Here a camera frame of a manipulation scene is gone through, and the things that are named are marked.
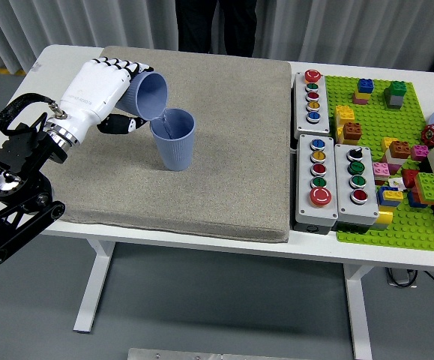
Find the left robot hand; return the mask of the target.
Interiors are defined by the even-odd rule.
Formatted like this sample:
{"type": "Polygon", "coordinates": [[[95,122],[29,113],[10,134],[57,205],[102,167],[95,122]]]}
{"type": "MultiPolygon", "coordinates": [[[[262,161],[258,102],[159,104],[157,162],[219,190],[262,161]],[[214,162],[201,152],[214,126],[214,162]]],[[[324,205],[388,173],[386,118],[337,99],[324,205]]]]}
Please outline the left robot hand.
{"type": "Polygon", "coordinates": [[[100,124],[137,75],[152,72],[153,67],[118,58],[87,61],[61,97],[60,109],[66,118],[56,123],[81,143],[88,129],[100,124]]]}

